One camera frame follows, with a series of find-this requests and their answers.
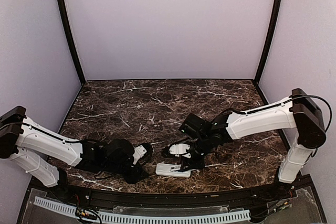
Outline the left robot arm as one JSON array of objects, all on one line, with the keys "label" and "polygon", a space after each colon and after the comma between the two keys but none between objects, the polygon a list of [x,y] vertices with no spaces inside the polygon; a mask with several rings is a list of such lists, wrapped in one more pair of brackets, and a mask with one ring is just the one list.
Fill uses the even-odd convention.
[{"label": "left robot arm", "polygon": [[16,106],[1,115],[1,158],[15,162],[36,177],[63,201],[74,197],[67,184],[66,172],[40,157],[45,154],[85,172],[120,174],[129,184],[147,177],[141,162],[150,158],[149,143],[134,147],[125,139],[109,144],[94,140],[76,140],[48,130],[26,116],[26,109]]}]

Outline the white battery cover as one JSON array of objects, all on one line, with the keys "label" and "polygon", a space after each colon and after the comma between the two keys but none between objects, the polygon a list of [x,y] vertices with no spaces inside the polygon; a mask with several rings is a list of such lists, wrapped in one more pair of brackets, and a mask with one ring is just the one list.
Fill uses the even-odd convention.
[{"label": "white battery cover", "polygon": [[183,172],[181,166],[171,166],[169,169],[170,172]]}]

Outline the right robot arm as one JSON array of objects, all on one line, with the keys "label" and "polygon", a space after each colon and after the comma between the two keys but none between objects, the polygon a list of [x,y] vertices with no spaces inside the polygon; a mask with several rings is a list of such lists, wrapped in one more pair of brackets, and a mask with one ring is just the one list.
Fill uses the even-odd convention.
[{"label": "right robot arm", "polygon": [[212,121],[190,113],[179,128],[193,140],[181,158],[181,170],[202,169],[204,156],[211,150],[242,137],[279,129],[296,129],[295,140],[280,165],[278,180],[268,187],[269,197],[280,199],[313,151],[326,141],[330,123],[324,122],[322,110],[314,102],[317,98],[297,88],[278,102],[247,111],[230,108]]}]

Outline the white remote control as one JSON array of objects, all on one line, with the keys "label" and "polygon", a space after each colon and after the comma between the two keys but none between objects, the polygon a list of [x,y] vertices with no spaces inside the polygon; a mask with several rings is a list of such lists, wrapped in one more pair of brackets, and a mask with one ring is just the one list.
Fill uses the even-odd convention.
[{"label": "white remote control", "polygon": [[157,164],[155,173],[159,176],[189,178],[191,171],[181,171],[181,165]]}]

